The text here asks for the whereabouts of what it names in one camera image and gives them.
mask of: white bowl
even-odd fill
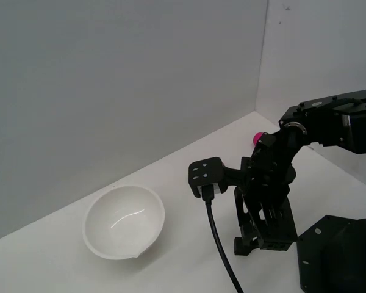
[[[117,187],[91,206],[83,238],[102,258],[136,258],[157,239],[164,218],[164,205],[155,192],[140,186]]]

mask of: white table surface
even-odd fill
[[[219,156],[238,168],[252,137],[276,126],[257,113],[0,239],[2,292],[234,292],[212,238],[204,203],[187,183],[188,165]],[[289,199],[298,234],[326,214],[366,218],[366,186],[309,148],[294,160],[297,178]],[[156,191],[165,205],[163,231],[137,259],[109,261],[88,251],[81,224],[95,198],[121,184]],[[239,236],[233,188],[213,201],[218,232],[245,292],[302,292],[296,245],[287,252],[255,250],[234,256]]]

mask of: white wall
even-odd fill
[[[300,101],[366,89],[366,0],[270,0],[256,110],[274,123]],[[314,150],[366,184],[366,155]]]
[[[266,8],[0,0],[0,237],[251,112]]]

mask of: bowl rim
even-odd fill
[[[147,243],[138,250],[137,254],[131,254],[131,255],[121,255],[121,256],[114,256],[114,255],[107,255],[103,252],[100,252],[99,250],[97,250],[92,244],[91,242],[88,240],[88,236],[87,233],[85,232],[85,223],[87,222],[88,219],[88,215],[90,213],[90,211],[92,210],[92,208],[94,207],[94,205],[105,195],[107,195],[108,193],[116,190],[116,189],[120,189],[123,187],[136,187],[136,188],[141,188],[141,189],[145,189],[146,191],[148,191],[151,195],[153,195],[153,197],[157,200],[160,208],[161,208],[161,212],[162,212],[162,220],[161,223],[158,227],[158,229],[156,230],[156,233],[153,235],[153,237],[147,241]],[[164,209],[164,204],[161,200],[161,198],[159,197],[159,195],[157,193],[155,193],[155,191],[153,191],[152,189],[145,187],[145,186],[141,186],[141,185],[134,185],[134,184],[130,184],[130,185],[118,185],[118,186],[114,186],[112,189],[109,189],[107,191],[105,191],[103,194],[99,195],[97,197],[97,199],[91,204],[91,206],[88,208],[87,212],[85,213],[85,216],[83,218],[83,222],[82,222],[82,236],[83,236],[83,240],[86,244],[86,246],[88,247],[89,250],[91,250],[94,254],[96,254],[97,256],[100,256],[101,258],[105,258],[105,259],[111,259],[111,260],[120,260],[120,259],[128,259],[128,258],[138,258],[145,250],[147,250],[154,241],[156,241],[156,239],[159,237],[161,230],[164,226],[164,221],[165,221],[165,209]]]

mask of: pink ball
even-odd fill
[[[262,134],[263,134],[262,132],[258,132],[257,134],[255,134],[255,136],[253,138],[254,145],[256,145],[257,141],[260,139]]]

